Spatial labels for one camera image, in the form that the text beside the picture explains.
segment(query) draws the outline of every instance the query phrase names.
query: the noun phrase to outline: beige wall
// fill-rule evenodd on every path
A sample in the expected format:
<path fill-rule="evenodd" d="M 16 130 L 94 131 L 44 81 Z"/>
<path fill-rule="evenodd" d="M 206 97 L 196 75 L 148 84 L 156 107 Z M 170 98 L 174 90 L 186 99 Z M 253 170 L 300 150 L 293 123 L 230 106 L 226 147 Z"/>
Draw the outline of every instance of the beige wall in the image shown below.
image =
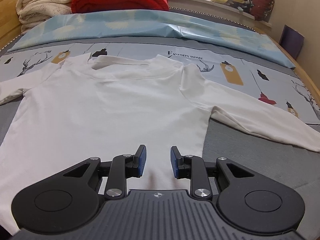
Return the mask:
<path fill-rule="evenodd" d="M 284 24 L 305 37 L 297 62 L 320 88 L 320 7 L 319 0 L 276 0 L 270 36 L 279 41 Z"/>

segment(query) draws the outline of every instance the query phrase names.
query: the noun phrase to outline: window sill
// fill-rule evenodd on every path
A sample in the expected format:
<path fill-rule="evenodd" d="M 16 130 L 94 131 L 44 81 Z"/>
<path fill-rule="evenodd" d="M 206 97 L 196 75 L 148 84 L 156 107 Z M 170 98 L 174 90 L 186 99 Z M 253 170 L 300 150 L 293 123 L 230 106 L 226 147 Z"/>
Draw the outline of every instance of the window sill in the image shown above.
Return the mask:
<path fill-rule="evenodd" d="M 229 10 L 229 11 L 232 11 L 234 13 L 238 13 L 238 14 L 241 14 L 245 17 L 248 17 L 249 19 L 253 20 L 254 21 L 254 16 L 252 16 L 251 14 L 249 13 L 245 13 L 245 12 L 240 12 L 238 9 L 236 8 L 233 8 L 233 7 L 230 7 L 230 6 L 227 6 L 227 5 L 223 5 L 223 4 L 220 4 L 220 3 L 216 3 L 216 2 L 212 2 L 210 0 L 190 0 L 190 1 L 195 1 L 195 2 L 200 2 L 200 3 L 205 3 L 205 4 L 209 4 L 209 5 L 213 5 L 213 6 L 217 6 L 219 8 L 223 8 L 225 10 Z M 265 21 L 259 21 L 260 23 L 268 26 L 268 27 L 272 27 L 272 24 L 270 23 L 267 23 Z"/>

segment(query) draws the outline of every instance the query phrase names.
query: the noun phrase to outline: wooden headboard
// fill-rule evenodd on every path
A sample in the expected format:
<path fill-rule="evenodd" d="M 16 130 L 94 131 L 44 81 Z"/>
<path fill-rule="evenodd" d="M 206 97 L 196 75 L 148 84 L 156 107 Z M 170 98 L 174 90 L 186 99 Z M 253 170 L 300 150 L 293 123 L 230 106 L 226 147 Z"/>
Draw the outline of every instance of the wooden headboard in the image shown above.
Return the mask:
<path fill-rule="evenodd" d="M 0 49 L 21 34 L 16 3 L 17 0 L 0 0 Z"/>

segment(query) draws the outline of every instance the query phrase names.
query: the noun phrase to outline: red lamp print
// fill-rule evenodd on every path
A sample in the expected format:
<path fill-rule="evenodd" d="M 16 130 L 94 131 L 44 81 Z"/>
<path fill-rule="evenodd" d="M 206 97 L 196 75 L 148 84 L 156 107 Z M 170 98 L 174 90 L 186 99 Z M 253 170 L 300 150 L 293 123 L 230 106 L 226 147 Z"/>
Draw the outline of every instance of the red lamp print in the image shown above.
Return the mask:
<path fill-rule="evenodd" d="M 257 81 L 256 81 L 256 79 L 255 79 L 255 77 L 254 77 L 252 72 L 251 72 L 251 74 L 253 76 L 253 79 L 254 79 L 255 83 L 257 84 L 257 87 L 259 88 L 259 90 L 261 92 L 260 97 L 258 98 L 258 100 L 274 106 L 277 102 L 274 101 L 274 100 L 269 99 L 264 93 L 262 93 L 262 91 L 261 91 L 261 89 L 260 89 L 260 87 L 259 87 L 259 85 L 258 85 L 258 83 L 257 83 Z"/>

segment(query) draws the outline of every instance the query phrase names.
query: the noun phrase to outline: gray bedsheet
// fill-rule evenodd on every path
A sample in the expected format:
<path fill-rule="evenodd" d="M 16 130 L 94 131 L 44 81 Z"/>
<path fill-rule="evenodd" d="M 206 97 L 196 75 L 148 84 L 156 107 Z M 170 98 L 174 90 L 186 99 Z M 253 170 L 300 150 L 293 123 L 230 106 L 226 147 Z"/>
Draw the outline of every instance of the gray bedsheet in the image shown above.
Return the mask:
<path fill-rule="evenodd" d="M 138 37 L 109 38 L 115 42 L 136 42 Z M 140 42 L 154 43 L 155 38 L 140 38 Z M 250 58 L 255 63 L 284 71 L 295 76 L 290 69 L 261 60 L 252 55 L 244 55 L 239 51 L 203 44 L 194 41 L 184 41 L 171 38 L 156 38 L 158 42 L 172 44 L 173 40 L 186 47 L 202 47 L 204 49 L 219 50 L 236 57 Z M 11 124 L 22 98 L 18 98 L 0 106 L 0 144 Z M 206 161 L 215 161 L 217 157 L 230 158 L 254 171 L 294 188 L 305 201 L 306 212 L 298 231 L 308 240 L 314 240 L 320 235 L 320 154 L 308 150 L 272 142 L 266 139 L 251 136 L 230 128 L 215 120 L 209 121 L 207 135 L 204 141 L 203 158 Z"/>

